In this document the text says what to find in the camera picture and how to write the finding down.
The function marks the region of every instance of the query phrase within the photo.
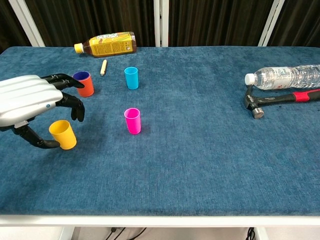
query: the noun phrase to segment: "pink cup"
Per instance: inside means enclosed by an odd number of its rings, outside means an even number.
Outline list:
[[[140,111],[137,108],[128,108],[124,111],[124,117],[129,133],[138,134],[141,131]]]

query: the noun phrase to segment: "blue cup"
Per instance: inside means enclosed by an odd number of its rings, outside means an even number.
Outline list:
[[[127,67],[124,70],[126,85],[128,89],[135,90],[139,87],[138,82],[138,69],[134,66]]]

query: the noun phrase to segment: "hammer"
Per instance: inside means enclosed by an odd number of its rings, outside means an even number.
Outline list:
[[[260,119],[264,116],[265,112],[260,106],[277,104],[277,103],[289,103],[289,102],[309,102],[320,100],[320,88],[309,91],[295,91],[290,94],[280,96],[269,97],[256,97],[252,93],[253,85],[247,86],[247,90],[244,95],[245,108],[252,111],[252,116],[255,119]]]

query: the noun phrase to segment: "cable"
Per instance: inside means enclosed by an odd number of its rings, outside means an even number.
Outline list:
[[[109,236],[107,236],[105,240],[108,240],[108,239],[110,238],[110,236],[111,236],[116,230],[117,230],[117,229],[116,229],[115,227],[112,227]]]
[[[245,240],[253,240],[255,238],[255,236],[256,236],[255,228],[249,227]]]
[[[137,236],[134,236],[128,240],[135,240],[137,237],[139,237],[147,228],[145,227]]]
[[[119,234],[115,237],[115,239],[113,239],[113,240],[116,240],[121,234],[122,234],[122,232],[125,230],[126,228],[124,227],[124,228],[122,228],[122,230],[121,230],[121,232],[119,232]]]

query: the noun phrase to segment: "bottle label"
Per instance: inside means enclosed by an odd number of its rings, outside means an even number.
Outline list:
[[[274,83],[272,89],[286,89],[288,88],[292,76],[291,76],[291,69],[289,67],[273,67],[275,71],[274,74]]]
[[[105,56],[133,52],[133,38],[130,32],[104,34],[91,38],[89,44],[92,54]]]

